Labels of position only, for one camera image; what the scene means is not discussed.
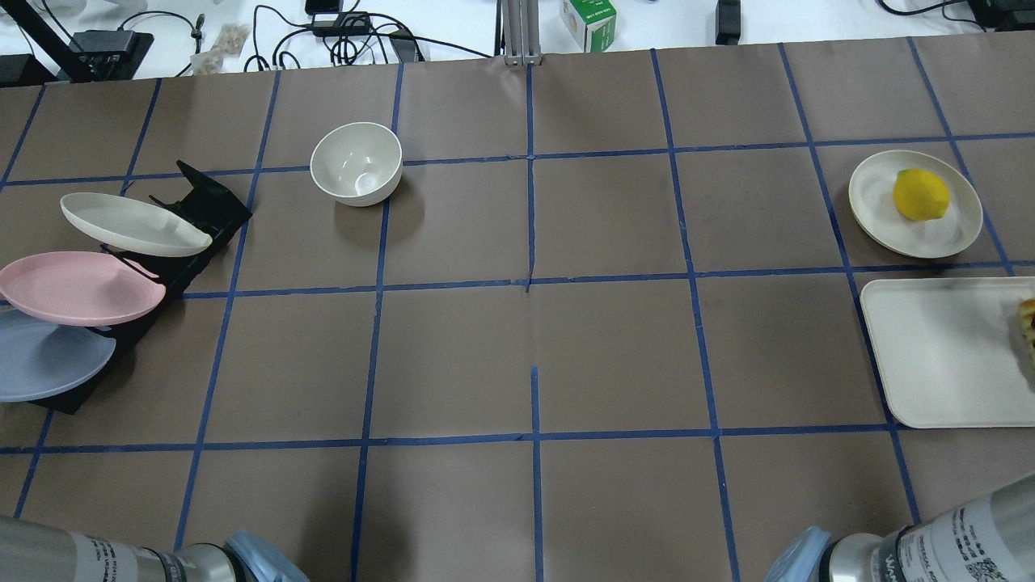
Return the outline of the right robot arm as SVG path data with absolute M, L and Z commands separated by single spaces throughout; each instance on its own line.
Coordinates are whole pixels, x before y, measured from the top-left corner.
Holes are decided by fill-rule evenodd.
M 765 581 L 1032 581 L 1034 475 L 886 537 L 809 527 Z

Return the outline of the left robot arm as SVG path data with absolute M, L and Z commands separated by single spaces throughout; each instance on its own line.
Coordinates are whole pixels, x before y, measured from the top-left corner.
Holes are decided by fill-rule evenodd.
M 90 537 L 4 517 L 3 581 L 306 581 L 277 548 L 246 530 L 177 552 Z

